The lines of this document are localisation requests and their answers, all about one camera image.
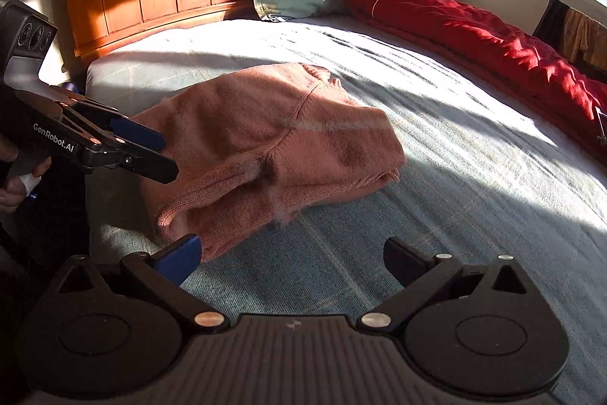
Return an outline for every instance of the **camera lens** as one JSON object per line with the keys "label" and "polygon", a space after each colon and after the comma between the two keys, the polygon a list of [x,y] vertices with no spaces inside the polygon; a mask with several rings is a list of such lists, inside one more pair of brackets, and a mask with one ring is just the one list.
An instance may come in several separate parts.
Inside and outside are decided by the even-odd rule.
{"label": "camera lens", "polygon": [[38,42],[42,38],[42,32],[43,32],[42,27],[37,27],[36,28],[36,31],[31,36],[30,50],[34,50],[36,48],[36,46],[38,45]]}
{"label": "camera lens", "polygon": [[17,41],[19,45],[23,45],[25,42],[27,42],[27,39],[30,37],[30,33],[31,23],[28,23],[25,25],[25,27],[23,27],[23,30],[21,30],[21,35],[19,35],[19,40]]}
{"label": "camera lens", "polygon": [[50,45],[50,32],[48,32],[44,38],[42,39],[42,43],[40,44],[40,50],[45,51]]}

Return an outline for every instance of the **metal screw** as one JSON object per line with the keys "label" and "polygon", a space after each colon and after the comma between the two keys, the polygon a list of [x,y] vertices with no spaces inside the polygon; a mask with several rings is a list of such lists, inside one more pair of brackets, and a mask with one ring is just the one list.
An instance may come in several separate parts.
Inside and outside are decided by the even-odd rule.
{"label": "metal screw", "polygon": [[223,314],[216,313],[215,311],[206,311],[196,314],[193,320],[198,326],[213,328],[214,326],[221,326],[226,318]]}
{"label": "metal screw", "polygon": [[369,328],[386,328],[392,322],[392,318],[384,313],[367,313],[360,318],[360,322]]}

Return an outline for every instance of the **sunlight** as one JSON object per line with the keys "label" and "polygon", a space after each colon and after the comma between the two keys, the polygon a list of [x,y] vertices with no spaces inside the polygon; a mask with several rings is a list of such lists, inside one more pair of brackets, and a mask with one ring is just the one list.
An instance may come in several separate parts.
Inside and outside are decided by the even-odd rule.
{"label": "sunlight", "polygon": [[[39,13],[44,13],[44,8],[42,7],[42,3],[40,0],[24,0],[25,4],[27,4],[32,9],[35,9]],[[57,44],[57,37],[53,41],[53,44],[49,48],[49,52],[42,63],[42,67],[40,68],[39,77],[45,83],[49,85],[59,85],[68,81],[67,73],[61,72],[59,70],[60,67],[63,66],[63,58],[61,57],[61,53],[59,52],[59,46]]]}

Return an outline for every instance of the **yellow cloth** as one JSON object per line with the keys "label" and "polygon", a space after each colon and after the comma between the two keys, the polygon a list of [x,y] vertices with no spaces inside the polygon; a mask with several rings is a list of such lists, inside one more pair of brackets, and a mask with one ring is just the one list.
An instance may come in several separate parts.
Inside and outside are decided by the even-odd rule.
{"label": "yellow cloth", "polygon": [[575,62],[580,52],[588,64],[607,71],[607,28],[571,8],[565,17],[561,54]]}

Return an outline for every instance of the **mattress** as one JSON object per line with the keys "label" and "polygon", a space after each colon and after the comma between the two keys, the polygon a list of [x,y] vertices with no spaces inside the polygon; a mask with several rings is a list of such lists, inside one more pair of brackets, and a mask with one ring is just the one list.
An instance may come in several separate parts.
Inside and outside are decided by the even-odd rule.
{"label": "mattress", "polygon": [[[607,175],[562,132],[470,72],[347,17],[225,21],[165,31],[91,64],[87,94],[128,116],[189,85],[276,62],[329,69],[357,101],[383,109],[407,163],[397,184],[268,225],[183,284],[239,313],[345,313],[401,287],[382,264],[397,235],[465,263],[512,254],[551,304],[571,350],[555,394],[594,405],[607,393]],[[137,178],[87,179],[95,262],[155,252]]]}

